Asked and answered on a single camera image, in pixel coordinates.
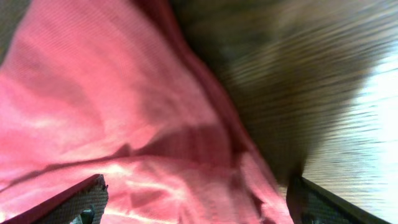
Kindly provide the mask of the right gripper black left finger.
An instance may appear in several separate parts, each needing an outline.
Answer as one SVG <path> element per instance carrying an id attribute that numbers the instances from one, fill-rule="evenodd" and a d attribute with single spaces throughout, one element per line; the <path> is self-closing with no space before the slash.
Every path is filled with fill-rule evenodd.
<path id="1" fill-rule="evenodd" d="M 108 200 L 104 176 L 95 174 L 3 224 L 100 224 Z"/>

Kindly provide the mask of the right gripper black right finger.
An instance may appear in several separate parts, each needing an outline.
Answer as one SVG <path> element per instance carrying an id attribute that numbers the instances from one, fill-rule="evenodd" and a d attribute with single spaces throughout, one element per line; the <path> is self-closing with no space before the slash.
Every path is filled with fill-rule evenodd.
<path id="1" fill-rule="evenodd" d="M 301 176 L 290 179 L 286 202 L 295 224 L 390 224 Z"/>

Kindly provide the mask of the orange red t-shirt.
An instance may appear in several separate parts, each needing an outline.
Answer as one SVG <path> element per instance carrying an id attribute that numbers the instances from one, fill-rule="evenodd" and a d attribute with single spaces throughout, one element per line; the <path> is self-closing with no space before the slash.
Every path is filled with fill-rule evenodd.
<path id="1" fill-rule="evenodd" d="M 105 223 L 290 223 L 166 1 L 32 1 L 1 65 L 1 220 L 83 179 Z"/>

